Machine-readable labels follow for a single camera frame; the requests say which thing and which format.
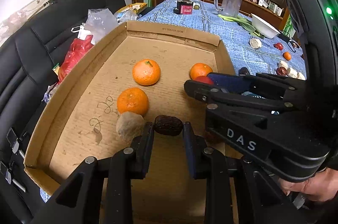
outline water stain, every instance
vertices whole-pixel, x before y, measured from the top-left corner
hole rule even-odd
[[[98,129],[94,128],[92,130],[92,133],[95,134],[95,142],[96,142],[97,145],[99,145],[101,140],[102,140],[101,132]]]

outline red label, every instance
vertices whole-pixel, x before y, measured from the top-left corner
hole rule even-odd
[[[181,6],[181,14],[192,14],[192,6]]]

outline orange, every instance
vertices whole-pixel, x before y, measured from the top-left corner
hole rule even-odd
[[[143,59],[137,62],[132,69],[132,77],[136,83],[143,86],[155,84],[161,76],[159,65],[151,59]]]
[[[283,56],[286,60],[290,61],[291,60],[291,54],[289,52],[283,53]]]
[[[124,90],[117,98],[117,110],[119,113],[131,111],[145,115],[149,109],[149,100],[146,93],[139,88]]]
[[[201,75],[207,76],[209,73],[212,73],[212,68],[210,68],[207,64],[196,63],[190,70],[190,77],[192,80],[195,80],[196,77]]]

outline cardboard box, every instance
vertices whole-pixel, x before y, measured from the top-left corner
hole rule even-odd
[[[144,58],[161,68],[161,78],[153,86],[140,86],[132,78],[133,65]],[[234,74],[219,36],[170,24],[121,24],[81,59],[47,104],[29,142],[25,172],[52,195],[87,156],[107,158],[129,146],[115,131],[116,100],[129,87],[148,95],[147,121],[173,115],[190,121],[195,134],[202,135],[206,105],[188,97],[183,88],[198,62],[214,72]],[[224,144],[218,148],[224,152]],[[156,133],[149,172],[132,185],[134,218],[203,221],[206,181],[190,178],[182,135]]]

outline black leather sofa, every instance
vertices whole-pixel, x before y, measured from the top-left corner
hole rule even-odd
[[[115,13],[123,6],[125,0],[54,0],[0,47],[0,160],[14,162],[13,177],[27,189],[23,193],[0,174],[0,223],[13,223],[13,215],[29,223],[44,204],[39,188],[23,171],[22,157],[12,153],[8,130],[13,128],[18,136],[27,132],[25,151],[45,107],[44,93],[57,81],[52,68],[62,64],[77,37],[71,28],[87,20],[88,9],[109,8]]]

